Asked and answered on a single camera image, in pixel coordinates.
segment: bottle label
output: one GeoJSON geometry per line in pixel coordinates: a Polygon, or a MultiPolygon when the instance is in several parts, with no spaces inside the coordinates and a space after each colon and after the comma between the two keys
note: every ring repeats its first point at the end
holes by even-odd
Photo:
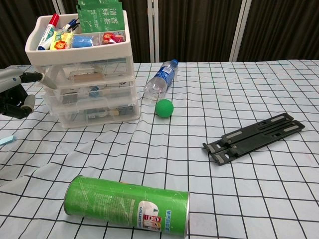
{"type": "Polygon", "coordinates": [[[162,77],[166,81],[167,85],[169,86],[171,81],[172,81],[172,79],[175,76],[175,71],[172,68],[170,68],[170,67],[163,66],[156,73],[155,77],[156,76],[162,77]]]}

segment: red marker cap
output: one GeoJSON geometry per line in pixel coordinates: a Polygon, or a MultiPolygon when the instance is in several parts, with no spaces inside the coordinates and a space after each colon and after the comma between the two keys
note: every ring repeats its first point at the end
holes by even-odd
{"type": "Polygon", "coordinates": [[[56,27],[56,24],[58,23],[60,16],[58,14],[53,14],[49,24],[52,24],[54,27],[56,27]]]}

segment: white tablecloth with black grid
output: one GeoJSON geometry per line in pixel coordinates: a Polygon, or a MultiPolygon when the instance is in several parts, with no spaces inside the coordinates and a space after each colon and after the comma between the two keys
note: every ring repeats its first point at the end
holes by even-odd
{"type": "Polygon", "coordinates": [[[180,63],[167,119],[143,98],[160,66],[134,64],[141,117],[131,122],[65,130],[42,87],[24,84],[35,112],[0,116],[0,138],[16,137],[0,146],[0,238],[175,238],[66,215],[77,175],[190,191],[191,239],[319,237],[319,61],[180,63]],[[283,112],[305,129],[223,166],[202,149],[283,112]]]}

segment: plastic water bottle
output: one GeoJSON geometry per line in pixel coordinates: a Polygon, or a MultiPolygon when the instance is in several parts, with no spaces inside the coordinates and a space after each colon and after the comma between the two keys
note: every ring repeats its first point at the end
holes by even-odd
{"type": "Polygon", "coordinates": [[[167,88],[177,75],[177,66],[178,61],[176,59],[164,62],[156,75],[145,85],[144,96],[151,100],[164,98],[167,88]]]}

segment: green packet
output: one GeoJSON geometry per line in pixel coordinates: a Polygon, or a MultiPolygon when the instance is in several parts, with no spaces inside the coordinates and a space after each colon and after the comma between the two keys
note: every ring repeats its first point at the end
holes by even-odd
{"type": "Polygon", "coordinates": [[[99,4],[99,3],[109,3],[109,2],[119,2],[118,0],[78,0],[80,6],[99,4]]]}
{"type": "Polygon", "coordinates": [[[124,30],[121,2],[76,6],[82,33],[124,30]]]}

